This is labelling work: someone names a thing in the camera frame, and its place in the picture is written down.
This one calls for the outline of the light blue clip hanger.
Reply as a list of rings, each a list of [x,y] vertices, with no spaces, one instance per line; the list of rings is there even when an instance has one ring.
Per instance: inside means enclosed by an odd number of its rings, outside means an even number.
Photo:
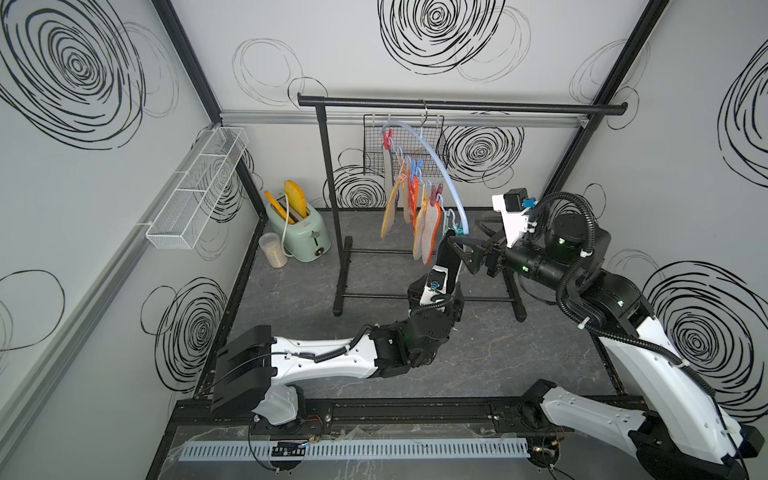
[[[426,123],[427,118],[429,117],[429,109],[427,106],[427,103],[425,100],[422,100],[421,102],[417,103],[417,106],[420,107],[423,110],[423,113],[419,117],[419,127],[418,130],[415,130],[409,123],[393,119],[391,116],[387,118],[387,121],[382,125],[381,127],[381,133],[384,134],[385,131],[392,126],[397,126],[402,129],[404,129],[407,133],[409,133],[415,140],[419,142],[419,144],[423,147],[425,152],[429,155],[431,158],[432,164],[435,166],[435,168],[440,172],[440,176],[442,177],[444,181],[444,185],[448,187],[448,190],[451,194],[451,197],[453,198],[455,208],[459,214],[460,218],[460,225],[461,225],[461,231],[458,232],[459,236],[466,236],[470,233],[470,225],[468,221],[468,217],[466,214],[466,210],[464,208],[463,202],[461,200],[461,197],[456,189],[456,186],[450,177],[450,174],[447,171],[447,168],[445,167],[444,163],[440,159],[439,155],[433,148],[433,146],[424,139],[423,136],[423,128],[424,124]]]

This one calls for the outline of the black foam insole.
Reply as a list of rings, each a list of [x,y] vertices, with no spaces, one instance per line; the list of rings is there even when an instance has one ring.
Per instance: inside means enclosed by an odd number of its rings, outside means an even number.
[[[455,236],[456,232],[454,230],[448,230],[443,235],[443,238],[437,249],[437,257],[435,263],[436,266],[445,267],[447,269],[446,292],[448,294],[452,294],[455,290],[455,285],[462,263],[460,256],[456,253],[455,249],[450,243],[450,239]]]

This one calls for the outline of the red orange-edged insole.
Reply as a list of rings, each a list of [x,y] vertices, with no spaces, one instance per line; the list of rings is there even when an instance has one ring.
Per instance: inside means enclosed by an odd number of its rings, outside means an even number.
[[[407,197],[405,212],[407,213],[407,219],[412,229],[416,229],[416,217],[417,209],[419,207],[418,201],[419,194],[419,179],[417,175],[410,175],[407,182]]]

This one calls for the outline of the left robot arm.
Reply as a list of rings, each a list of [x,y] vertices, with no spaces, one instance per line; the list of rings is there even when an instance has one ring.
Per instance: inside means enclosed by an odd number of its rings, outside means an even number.
[[[281,426],[300,416],[299,381],[391,378],[431,364],[462,314],[458,272],[434,266],[413,283],[405,319],[365,324],[351,338],[299,340],[275,336],[268,325],[249,329],[216,353],[211,414],[253,413]]]

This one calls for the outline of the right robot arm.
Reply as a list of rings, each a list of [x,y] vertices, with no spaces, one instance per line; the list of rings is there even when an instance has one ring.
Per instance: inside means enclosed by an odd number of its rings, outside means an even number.
[[[656,479],[747,478],[762,434],[719,406],[641,290],[603,268],[610,237],[590,203],[569,192],[532,200],[522,189],[493,203],[500,230],[482,239],[451,234],[442,247],[471,272],[517,273],[550,288],[559,310],[622,367],[645,402],[627,410],[540,380],[527,391],[523,414],[619,448]]]

